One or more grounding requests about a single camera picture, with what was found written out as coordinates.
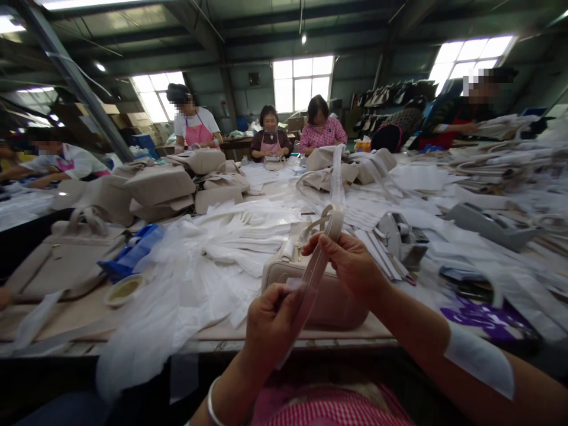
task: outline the black hair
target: black hair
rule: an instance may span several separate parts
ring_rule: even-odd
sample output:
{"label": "black hair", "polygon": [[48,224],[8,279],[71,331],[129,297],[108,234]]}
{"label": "black hair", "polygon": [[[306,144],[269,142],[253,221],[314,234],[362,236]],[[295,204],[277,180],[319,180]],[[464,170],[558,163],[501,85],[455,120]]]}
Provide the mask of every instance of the black hair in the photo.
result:
{"label": "black hair", "polygon": [[191,100],[187,86],[170,83],[167,86],[166,99],[174,105],[185,105]]}
{"label": "black hair", "polygon": [[28,138],[34,141],[59,140],[49,127],[28,127],[25,132],[28,135]]}
{"label": "black hair", "polygon": [[330,116],[330,107],[321,95],[315,95],[308,105],[308,124],[314,124],[314,118],[318,115],[318,111],[324,114],[325,119]]}
{"label": "black hair", "polygon": [[426,104],[428,104],[428,99],[426,96],[418,96],[417,98],[411,99],[405,106],[404,109],[407,108],[416,108],[420,110],[420,112],[424,112],[426,109]]}
{"label": "black hair", "polygon": [[276,117],[276,123],[278,124],[278,113],[276,112],[276,108],[272,105],[265,105],[260,111],[260,125],[264,127],[264,118],[269,115],[273,114]]}

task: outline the pink checkered shirt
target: pink checkered shirt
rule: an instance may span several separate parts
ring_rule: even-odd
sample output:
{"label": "pink checkered shirt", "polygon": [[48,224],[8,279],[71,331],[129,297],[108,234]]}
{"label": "pink checkered shirt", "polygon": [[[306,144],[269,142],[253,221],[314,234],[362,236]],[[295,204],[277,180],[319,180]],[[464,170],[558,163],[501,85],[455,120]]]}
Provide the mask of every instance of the pink checkered shirt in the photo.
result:
{"label": "pink checkered shirt", "polygon": [[338,119],[329,117],[324,125],[322,133],[317,126],[307,124],[302,132],[299,151],[304,154],[306,148],[320,148],[322,146],[332,146],[335,141],[347,144],[347,134],[343,130]]}

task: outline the hand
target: hand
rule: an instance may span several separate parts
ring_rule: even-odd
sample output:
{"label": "hand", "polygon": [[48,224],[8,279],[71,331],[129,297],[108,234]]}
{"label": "hand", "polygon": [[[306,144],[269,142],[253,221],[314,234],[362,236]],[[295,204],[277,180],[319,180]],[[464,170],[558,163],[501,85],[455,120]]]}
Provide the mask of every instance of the hand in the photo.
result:
{"label": "hand", "polygon": [[460,132],[463,134],[473,134],[478,128],[479,124],[475,123],[460,124]]}
{"label": "hand", "polygon": [[250,304],[242,357],[257,374],[268,377],[286,356],[297,335],[292,322],[301,301],[300,292],[272,284]]}
{"label": "hand", "polygon": [[377,290],[390,285],[362,241],[341,234],[336,243],[325,234],[318,233],[309,239],[302,255],[312,254],[318,243],[321,250],[329,255],[339,281],[357,302],[368,305]]}
{"label": "hand", "polygon": [[35,189],[45,188],[47,185],[51,183],[51,179],[46,179],[46,178],[49,178],[49,176],[34,180],[33,182],[30,183],[30,188],[35,188]]}

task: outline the fluorescent light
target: fluorescent light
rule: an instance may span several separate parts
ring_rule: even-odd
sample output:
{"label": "fluorescent light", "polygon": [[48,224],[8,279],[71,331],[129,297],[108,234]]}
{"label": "fluorescent light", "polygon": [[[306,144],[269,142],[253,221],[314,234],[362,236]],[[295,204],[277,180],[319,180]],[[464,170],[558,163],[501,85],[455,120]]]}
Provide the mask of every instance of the fluorescent light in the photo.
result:
{"label": "fluorescent light", "polygon": [[47,10],[61,10],[140,1],[142,0],[39,0],[37,3],[40,3]]}
{"label": "fluorescent light", "polygon": [[0,16],[0,34],[16,33],[18,31],[25,31],[21,25],[14,25],[12,23],[13,16],[4,15]]}

